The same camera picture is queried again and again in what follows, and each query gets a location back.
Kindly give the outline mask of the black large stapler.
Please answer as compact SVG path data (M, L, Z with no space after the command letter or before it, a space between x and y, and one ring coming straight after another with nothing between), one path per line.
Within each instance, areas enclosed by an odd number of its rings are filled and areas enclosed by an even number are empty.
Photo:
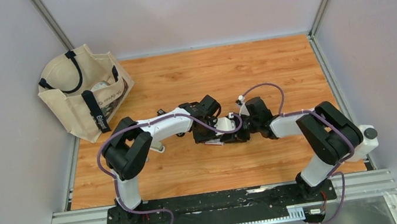
M162 110L162 109L159 109L157 111L157 116L164 115L164 114L166 114L166 112L164 110Z

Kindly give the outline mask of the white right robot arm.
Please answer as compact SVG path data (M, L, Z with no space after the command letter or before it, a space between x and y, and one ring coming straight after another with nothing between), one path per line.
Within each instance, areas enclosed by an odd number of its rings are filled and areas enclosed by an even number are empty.
M245 133L260 133L264 138L280 139L302 135L314 156L297 176L297 194L312 202L323 183L338 166L352 157L364 141L364 134L350 119L328 101L310 110L273 115L260 97L236 101L244 119Z

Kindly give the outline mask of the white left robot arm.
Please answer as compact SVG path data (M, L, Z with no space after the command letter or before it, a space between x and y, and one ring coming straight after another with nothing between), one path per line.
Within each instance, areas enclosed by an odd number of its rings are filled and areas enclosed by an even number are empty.
M170 112L159 111L155 118L134 121L123 118L98 154L104 158L115 184L116 202L122 207L120 217L127 224L139 224L143 209L139 204L138 175L150 150L164 151L162 140L173 135L192 133L196 143L219 141L224 133L236 129L235 117L219 118L220 104L210 95L200 102L183 103Z

